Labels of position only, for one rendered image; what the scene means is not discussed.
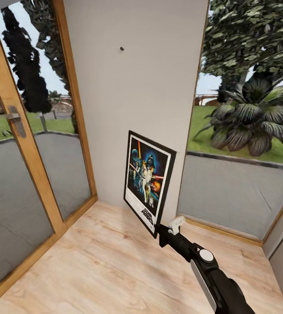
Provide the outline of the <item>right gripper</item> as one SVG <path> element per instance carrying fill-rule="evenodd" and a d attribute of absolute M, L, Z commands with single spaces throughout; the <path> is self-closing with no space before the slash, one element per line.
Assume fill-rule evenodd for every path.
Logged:
<path fill-rule="evenodd" d="M 181 233 L 180 233 L 180 227 L 179 227 L 179 233 L 176 235 L 173 235 L 169 232 L 170 228 L 167 228 L 167 226 L 160 224 L 159 227 L 155 225 L 156 231 L 159 233 L 159 245 L 161 247 L 164 247 L 166 245 L 170 245 L 175 251 L 179 253 L 179 247 L 181 243 L 186 239 Z"/>

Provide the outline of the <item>poster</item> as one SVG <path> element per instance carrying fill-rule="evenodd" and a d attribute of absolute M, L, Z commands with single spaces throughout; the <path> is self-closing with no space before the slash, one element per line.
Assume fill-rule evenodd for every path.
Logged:
<path fill-rule="evenodd" d="M 176 151 L 129 130 L 124 200 L 157 238 Z"/>

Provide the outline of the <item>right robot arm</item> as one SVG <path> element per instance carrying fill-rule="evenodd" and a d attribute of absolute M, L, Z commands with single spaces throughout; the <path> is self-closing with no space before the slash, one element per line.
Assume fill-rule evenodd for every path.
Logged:
<path fill-rule="evenodd" d="M 168 227 L 154 224 L 159 233 L 159 245 L 170 245 L 191 264 L 206 298 L 215 314 L 255 314 L 246 303 L 245 296 L 239 285 L 219 269 L 211 251 L 197 243 L 188 241 L 180 233 L 180 225 L 185 222 L 183 215 L 168 222 Z"/>

